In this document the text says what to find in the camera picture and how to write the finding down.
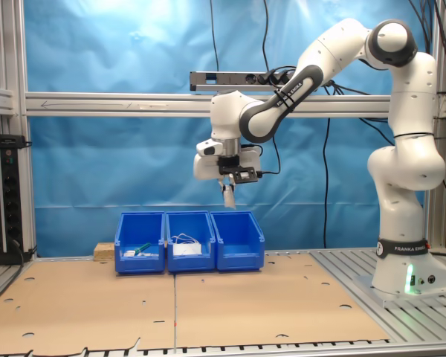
aluminum frame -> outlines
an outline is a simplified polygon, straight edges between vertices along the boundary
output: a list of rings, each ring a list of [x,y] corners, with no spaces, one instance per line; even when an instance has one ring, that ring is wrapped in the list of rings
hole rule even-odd
[[[444,1],[438,1],[442,26],[446,33],[446,8]],[[446,92],[446,56],[442,46],[438,19],[433,21],[433,56],[436,59],[438,69],[438,92]],[[435,119],[434,135],[446,138],[446,95],[442,94],[438,101],[438,116]],[[446,163],[446,140],[437,140],[436,146],[439,154]],[[434,248],[446,246],[446,189],[440,185],[434,190],[427,191],[424,195],[424,232],[428,242]]]
[[[212,95],[27,92],[28,116],[207,118]],[[267,100],[268,95],[254,95]],[[379,118],[388,116],[389,95],[306,98],[289,118]]]
[[[24,31],[23,1],[0,0],[0,134],[23,135],[29,141],[30,127],[25,110],[28,86]],[[20,149],[18,156],[23,249],[28,251],[36,245],[31,149]]]
[[[446,20],[442,1],[441,14]],[[439,91],[446,90],[446,60],[439,32],[434,32],[434,56],[438,62]],[[96,94],[96,93],[50,93],[29,92],[26,76],[25,26],[23,0],[0,0],[0,132],[24,135],[30,140],[29,116],[79,116],[79,117],[191,117],[206,118],[209,114],[210,95],[199,94]],[[267,100],[267,96],[255,96]],[[347,95],[343,97],[310,96],[289,115],[293,118],[380,118],[388,115],[390,96]],[[439,112],[436,113],[435,132],[446,137],[446,95],[439,96]],[[446,141],[438,141],[439,152],[446,158]],[[22,193],[23,237],[26,248],[35,246],[35,221],[30,149],[19,151],[20,191]],[[425,231],[433,247],[445,246],[446,193],[444,189],[432,190],[425,199]],[[271,252],[269,254],[286,254]],[[407,303],[393,309],[378,310],[375,302],[364,297],[353,285],[355,275],[370,273],[374,268],[374,253],[370,250],[310,251],[310,254],[362,303],[364,309],[378,323],[388,327],[387,332],[399,343],[378,344],[355,342],[332,344],[276,345],[255,347],[218,347],[188,350],[83,352],[83,356],[111,357],[160,355],[171,352],[189,356],[446,356],[446,300],[434,300],[425,305]],[[86,258],[62,258],[60,260]],[[13,275],[13,268],[0,267],[0,289]],[[433,322],[441,319],[442,324]]]

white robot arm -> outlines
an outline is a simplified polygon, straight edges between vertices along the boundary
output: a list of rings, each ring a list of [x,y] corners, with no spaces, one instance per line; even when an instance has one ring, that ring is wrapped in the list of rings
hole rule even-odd
[[[354,60],[389,69],[393,78],[388,124],[395,146],[376,150],[368,163],[381,208],[373,286],[393,297],[446,294],[446,268],[428,252],[415,195],[445,177],[433,137],[436,62],[418,52],[403,22],[387,20],[373,30],[354,19],[339,22],[304,51],[291,80],[266,102],[239,91],[217,94],[210,110],[211,139],[197,145],[194,175],[218,179],[225,202],[234,205],[235,185],[262,176],[259,150],[242,149],[241,136],[252,143],[270,140],[283,118]]]

blue backdrop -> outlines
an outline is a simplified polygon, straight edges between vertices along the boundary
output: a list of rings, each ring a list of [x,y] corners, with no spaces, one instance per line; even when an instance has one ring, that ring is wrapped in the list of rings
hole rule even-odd
[[[214,0],[221,71],[264,71],[262,0]],[[353,17],[372,28],[401,19],[422,50],[408,1],[268,0],[269,66],[294,65],[319,34]],[[189,93],[190,71],[215,71],[209,0],[25,0],[30,91]],[[390,74],[351,64],[335,80],[389,94]],[[91,254],[114,239],[120,212],[222,210],[216,181],[193,178],[206,118],[31,118],[38,252]],[[391,132],[386,124],[380,127]],[[267,249],[321,248],[326,119],[285,119],[276,135],[282,172],[237,187]],[[329,247],[374,246],[378,200],[366,161],[384,139],[359,120],[334,119],[327,146]],[[277,168],[270,144],[265,170]]]

blue plastic bin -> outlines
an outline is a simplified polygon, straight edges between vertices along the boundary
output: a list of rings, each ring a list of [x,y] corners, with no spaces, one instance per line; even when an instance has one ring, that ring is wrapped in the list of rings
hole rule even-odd
[[[215,268],[216,238],[207,211],[169,212],[167,216],[167,266],[171,273],[210,271]],[[175,238],[186,234],[201,244],[201,254],[173,255]]]
[[[164,212],[124,212],[120,215],[114,241],[116,272],[156,273],[165,270]],[[154,257],[124,257],[126,251],[150,243],[144,253]]]
[[[265,238],[251,212],[212,212],[219,271],[259,270],[265,264]]]

